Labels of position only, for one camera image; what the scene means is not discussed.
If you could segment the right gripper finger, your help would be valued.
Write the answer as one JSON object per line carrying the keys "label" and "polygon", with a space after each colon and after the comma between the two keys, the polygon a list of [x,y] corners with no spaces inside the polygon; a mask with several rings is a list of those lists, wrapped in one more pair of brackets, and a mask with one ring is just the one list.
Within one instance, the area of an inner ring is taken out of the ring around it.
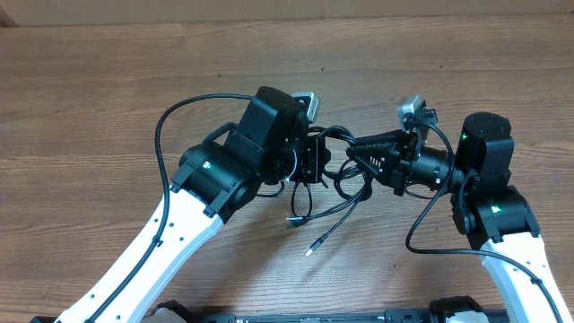
{"label": "right gripper finger", "polygon": [[347,148],[346,154],[378,182],[390,182],[400,161],[400,151],[396,144],[357,145]]}
{"label": "right gripper finger", "polygon": [[384,144],[393,143],[398,141],[403,137],[403,130],[397,129],[376,135],[367,135],[363,137],[357,137],[355,139],[356,144]]}

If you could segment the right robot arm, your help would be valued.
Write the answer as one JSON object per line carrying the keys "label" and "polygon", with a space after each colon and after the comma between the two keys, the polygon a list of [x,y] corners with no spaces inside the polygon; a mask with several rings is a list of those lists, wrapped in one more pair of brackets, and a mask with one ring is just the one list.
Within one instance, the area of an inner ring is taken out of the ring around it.
{"label": "right robot arm", "polygon": [[426,144],[429,132],[445,138],[435,111],[406,112],[400,121],[399,130],[358,138],[347,156],[398,196],[411,184],[450,196],[453,221],[469,246],[446,252],[481,259],[511,321],[570,322],[539,223],[509,183],[514,152],[509,120],[490,112],[471,114],[458,145],[446,143],[444,150]]}

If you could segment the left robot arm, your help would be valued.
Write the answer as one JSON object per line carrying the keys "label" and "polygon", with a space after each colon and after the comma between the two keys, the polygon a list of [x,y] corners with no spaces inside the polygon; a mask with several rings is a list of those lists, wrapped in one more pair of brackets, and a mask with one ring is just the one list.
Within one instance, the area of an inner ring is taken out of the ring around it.
{"label": "left robot arm", "polygon": [[320,180],[319,162],[308,159],[319,97],[267,86],[243,95],[248,106],[240,122],[218,127],[187,149],[169,176],[162,125],[177,109],[208,98],[183,100],[161,116],[154,136],[160,203],[107,273],[56,322],[140,321],[187,260],[257,196],[262,184]]}

